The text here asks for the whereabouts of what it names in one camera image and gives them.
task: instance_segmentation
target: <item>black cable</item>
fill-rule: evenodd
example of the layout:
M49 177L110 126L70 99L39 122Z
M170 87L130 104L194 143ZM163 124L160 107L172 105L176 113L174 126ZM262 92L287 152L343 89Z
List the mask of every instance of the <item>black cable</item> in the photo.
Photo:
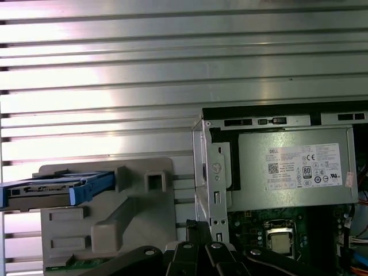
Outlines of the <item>black cable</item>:
M348 217L346 218L347 220L350 219L351 221L353 220L355 215L355 205L351 204L351 208L350 208L350 212ZM341 260L342 260L342 268L345 270L349 270L350 269L350 263L351 263L351 251L349 248L350 245L350 225L351 223L349 223L346 227L344 226L344 243L343 243L343 250L341 252Z

